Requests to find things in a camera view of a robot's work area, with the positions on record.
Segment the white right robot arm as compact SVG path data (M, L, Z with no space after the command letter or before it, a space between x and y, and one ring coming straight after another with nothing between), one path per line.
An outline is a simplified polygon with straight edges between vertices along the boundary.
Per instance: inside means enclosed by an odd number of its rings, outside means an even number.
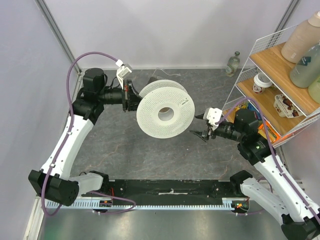
M275 149L258 132L256 114L246 108L235 113L234 121L222 119L222 110L207 108L197 119L207 129L194 131L203 141L221 137L236 141L241 156L258 170L275 192L264 188L250 173L242 170L230 177L229 191L257 202L279 223L288 240L314 240L320 237L320 207L290 175Z

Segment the white perforated cable spool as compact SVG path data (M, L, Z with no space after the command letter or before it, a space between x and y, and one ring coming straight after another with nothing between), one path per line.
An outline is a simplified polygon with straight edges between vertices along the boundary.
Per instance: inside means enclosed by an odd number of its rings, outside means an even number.
M178 82L161 79L148 83L139 93L136 110L140 129L157 139L169 139L183 133L192 123L195 104Z

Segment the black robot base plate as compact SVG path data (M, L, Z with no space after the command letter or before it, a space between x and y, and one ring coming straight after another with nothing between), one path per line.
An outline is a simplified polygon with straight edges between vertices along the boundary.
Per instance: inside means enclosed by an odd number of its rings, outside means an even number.
M246 196L229 181L216 179L115 179L102 184L100 192L142 205L217 205L223 198Z

